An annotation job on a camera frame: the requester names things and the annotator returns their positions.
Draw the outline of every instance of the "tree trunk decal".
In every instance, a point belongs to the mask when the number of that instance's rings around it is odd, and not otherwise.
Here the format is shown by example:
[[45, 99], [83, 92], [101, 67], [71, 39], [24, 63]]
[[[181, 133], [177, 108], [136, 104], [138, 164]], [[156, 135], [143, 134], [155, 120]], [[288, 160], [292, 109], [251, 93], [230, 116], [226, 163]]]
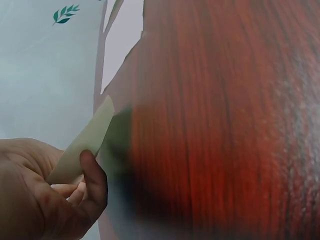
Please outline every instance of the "tree trunk decal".
[[94, 87], [94, 92], [96, 95], [96, 99], [94, 102], [95, 110], [102, 103], [104, 99], [104, 97], [100, 95], [100, 89], [101, 89], [101, 82], [102, 82], [102, 77], [104, 73], [106, 38], [110, 31], [111, 25], [115, 21], [124, 0], [115, 1], [109, 20], [106, 19], [108, 2], [111, 2], [111, 1], [105, 0], [103, 4], [101, 24], [100, 24], [99, 37], [98, 37], [98, 48], [97, 48], [96, 64], [95, 64], [95, 87]]

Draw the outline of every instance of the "white wall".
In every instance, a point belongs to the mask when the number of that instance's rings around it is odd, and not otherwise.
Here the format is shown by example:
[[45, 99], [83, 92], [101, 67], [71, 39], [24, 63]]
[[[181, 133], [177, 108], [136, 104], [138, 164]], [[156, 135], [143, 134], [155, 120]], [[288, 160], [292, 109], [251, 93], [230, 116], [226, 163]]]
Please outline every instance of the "white wall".
[[[53, 14], [80, 4], [55, 24]], [[0, 138], [28, 137], [64, 149], [93, 113], [103, 1], [0, 1]], [[95, 225], [85, 239], [100, 239]]]

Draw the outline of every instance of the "skin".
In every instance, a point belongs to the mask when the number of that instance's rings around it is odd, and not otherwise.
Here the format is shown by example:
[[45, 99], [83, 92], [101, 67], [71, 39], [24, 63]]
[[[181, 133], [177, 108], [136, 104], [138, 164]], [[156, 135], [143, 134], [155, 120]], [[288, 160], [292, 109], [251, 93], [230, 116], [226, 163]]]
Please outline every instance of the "skin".
[[62, 153], [34, 139], [0, 139], [0, 239], [76, 240], [102, 214], [107, 177], [90, 151], [79, 156], [83, 182], [46, 183]]

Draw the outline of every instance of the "finger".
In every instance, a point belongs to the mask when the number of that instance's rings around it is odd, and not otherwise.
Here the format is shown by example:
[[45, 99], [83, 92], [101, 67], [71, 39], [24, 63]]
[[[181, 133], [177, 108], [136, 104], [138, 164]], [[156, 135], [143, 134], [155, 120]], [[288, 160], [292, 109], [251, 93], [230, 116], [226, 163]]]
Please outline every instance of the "finger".
[[84, 182], [80, 182], [76, 190], [71, 194], [68, 202], [73, 206], [79, 205], [81, 203], [86, 192], [86, 184]]
[[87, 198], [79, 204], [79, 208], [85, 211], [94, 223], [107, 206], [107, 176], [90, 151], [81, 153], [80, 165], [86, 184]]
[[58, 192], [61, 196], [63, 196], [65, 199], [69, 198], [70, 195], [77, 189], [77, 185], [71, 185], [71, 184], [55, 184], [51, 185], [51, 188]]

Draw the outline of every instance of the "leaf decal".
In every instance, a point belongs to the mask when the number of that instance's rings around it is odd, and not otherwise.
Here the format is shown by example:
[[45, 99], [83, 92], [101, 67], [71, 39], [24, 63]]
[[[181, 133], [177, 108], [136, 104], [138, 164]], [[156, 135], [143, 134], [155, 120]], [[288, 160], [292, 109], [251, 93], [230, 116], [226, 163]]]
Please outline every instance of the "leaf decal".
[[55, 24], [65, 24], [66, 22], [68, 22], [70, 20], [70, 18], [74, 15], [76, 15], [76, 12], [79, 11], [80, 9], [78, 9], [79, 4], [77, 6], [75, 6], [74, 4], [72, 4], [71, 6], [65, 6], [64, 8], [62, 8], [62, 10], [58, 10], [53, 14], [53, 19], [54, 19], [54, 23]]
[[72, 11], [73, 7], [74, 7], [74, 5], [72, 4], [72, 5], [68, 8], [68, 10], [67, 10], [66, 12], [69, 13], [70, 11]]
[[65, 24], [69, 20], [70, 20], [70, 18], [65, 18], [65, 19], [62, 19], [62, 20], [58, 21], [57, 24]]
[[62, 8], [62, 10], [61, 10], [61, 12], [60, 12], [60, 17], [61, 17], [63, 14], [65, 14], [66, 10], [67, 10], [67, 7], [66, 7], [66, 6], [65, 6], [64, 8]]
[[54, 21], [58, 21], [58, 14], [59, 14], [59, 10], [53, 14]]

